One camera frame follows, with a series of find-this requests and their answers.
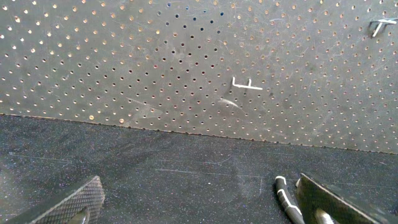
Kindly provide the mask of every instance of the white stripe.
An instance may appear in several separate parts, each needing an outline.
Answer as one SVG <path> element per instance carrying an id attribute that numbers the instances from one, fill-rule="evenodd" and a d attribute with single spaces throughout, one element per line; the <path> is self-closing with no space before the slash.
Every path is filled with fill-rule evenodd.
<path id="1" fill-rule="evenodd" d="M 282 176 L 277 176 L 277 177 L 275 177 L 275 180 L 276 179 L 283 179 L 284 180 L 284 182 L 285 182 L 285 185 L 286 185 L 286 179 L 285 179 L 285 177 L 282 177 Z"/>
<path id="2" fill-rule="evenodd" d="M 280 190 L 278 190 L 277 194 L 279 194 L 279 192 L 282 192 L 282 195 L 284 196 L 285 201 L 287 202 L 287 207 L 288 207 L 288 208 L 289 208 L 289 207 L 290 207 L 290 208 L 295 208 L 295 209 L 299 212 L 299 214 L 302 215 L 300 209 L 299 209 L 297 206 L 292 205 L 292 204 L 290 203 L 290 201 L 287 199 L 286 194 L 285 194 L 285 191 L 284 191 L 283 189 L 280 189 Z"/>

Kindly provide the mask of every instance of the pegboard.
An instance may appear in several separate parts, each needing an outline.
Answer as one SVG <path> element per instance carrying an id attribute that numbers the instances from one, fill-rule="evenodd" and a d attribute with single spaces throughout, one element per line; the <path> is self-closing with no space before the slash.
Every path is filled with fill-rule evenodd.
<path id="1" fill-rule="evenodd" d="M 396 1 L 1 7 L 0 113 L 398 153 Z"/>

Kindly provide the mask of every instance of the dark countertop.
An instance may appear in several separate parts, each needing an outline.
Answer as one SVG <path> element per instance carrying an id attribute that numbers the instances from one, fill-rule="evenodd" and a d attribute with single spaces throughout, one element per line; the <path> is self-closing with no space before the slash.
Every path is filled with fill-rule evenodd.
<path id="1" fill-rule="evenodd" d="M 96 174 L 100 223 L 290 223 L 301 172 L 398 214 L 397 155 L 0 116 L 0 222 Z"/>

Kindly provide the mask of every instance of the black table surface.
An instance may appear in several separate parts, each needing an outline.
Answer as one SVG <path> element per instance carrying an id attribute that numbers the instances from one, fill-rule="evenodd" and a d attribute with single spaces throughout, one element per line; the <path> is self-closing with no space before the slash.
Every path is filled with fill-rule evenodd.
<path id="1" fill-rule="evenodd" d="M 100 223 L 290 223 L 275 196 L 310 172 L 398 215 L 398 156 L 0 116 L 0 222 L 91 174 Z"/>

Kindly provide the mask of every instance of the black cable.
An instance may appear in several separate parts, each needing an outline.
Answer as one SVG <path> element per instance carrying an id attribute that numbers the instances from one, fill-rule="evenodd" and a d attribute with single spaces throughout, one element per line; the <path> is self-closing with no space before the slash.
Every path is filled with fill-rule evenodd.
<path id="1" fill-rule="evenodd" d="M 286 179 L 282 176 L 275 178 L 276 192 L 285 213 L 294 224 L 305 224 L 300 209 L 287 191 Z"/>

